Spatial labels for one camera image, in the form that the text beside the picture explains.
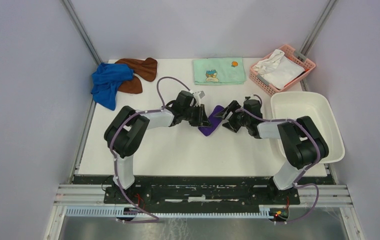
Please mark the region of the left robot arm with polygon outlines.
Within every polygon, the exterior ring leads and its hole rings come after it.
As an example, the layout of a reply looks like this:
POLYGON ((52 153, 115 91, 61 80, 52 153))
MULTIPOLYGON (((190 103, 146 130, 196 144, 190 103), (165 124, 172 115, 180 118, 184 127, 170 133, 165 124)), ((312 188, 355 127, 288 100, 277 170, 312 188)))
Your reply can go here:
POLYGON ((125 204, 132 202, 136 191, 131 185, 135 182, 134 154, 139 149, 147 130, 169 128, 187 121, 192 127, 211 127, 201 99, 203 91, 182 90, 175 100, 160 109, 135 110, 124 106, 104 133, 113 156, 113 182, 118 186, 116 197, 125 204))

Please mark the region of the blue towel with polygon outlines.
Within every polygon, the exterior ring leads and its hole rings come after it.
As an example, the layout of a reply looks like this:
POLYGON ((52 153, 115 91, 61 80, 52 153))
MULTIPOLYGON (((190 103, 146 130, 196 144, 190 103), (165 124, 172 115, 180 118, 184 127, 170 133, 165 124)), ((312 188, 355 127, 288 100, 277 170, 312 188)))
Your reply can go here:
POLYGON ((91 90, 93 100, 103 107, 114 111, 118 88, 123 82, 133 79, 134 71, 126 64, 102 62, 91 77, 93 82, 91 90))

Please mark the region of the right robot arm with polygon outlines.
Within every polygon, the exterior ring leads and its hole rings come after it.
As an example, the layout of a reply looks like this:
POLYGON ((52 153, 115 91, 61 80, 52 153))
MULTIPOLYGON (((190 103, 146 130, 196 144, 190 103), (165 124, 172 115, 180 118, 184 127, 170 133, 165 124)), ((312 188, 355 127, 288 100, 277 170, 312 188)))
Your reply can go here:
POLYGON ((270 178, 266 191, 271 203, 280 204, 287 198, 286 190, 296 187, 307 170, 329 155, 329 147, 311 117, 266 119, 262 105, 251 97, 243 104, 234 100, 214 117, 224 120, 223 127, 234 133, 244 127, 255 139, 281 141, 286 160, 270 178))

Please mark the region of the purple towel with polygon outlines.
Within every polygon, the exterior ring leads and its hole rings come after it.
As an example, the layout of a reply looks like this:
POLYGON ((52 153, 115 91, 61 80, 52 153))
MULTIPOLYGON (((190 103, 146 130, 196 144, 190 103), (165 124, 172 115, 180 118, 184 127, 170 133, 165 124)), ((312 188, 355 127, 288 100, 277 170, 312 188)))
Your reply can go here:
POLYGON ((208 116, 208 120, 210 122, 210 126, 200 126, 198 130, 205 136, 209 137, 213 134, 213 132, 219 127, 223 119, 217 116, 225 108, 221 105, 216 105, 210 115, 208 116))

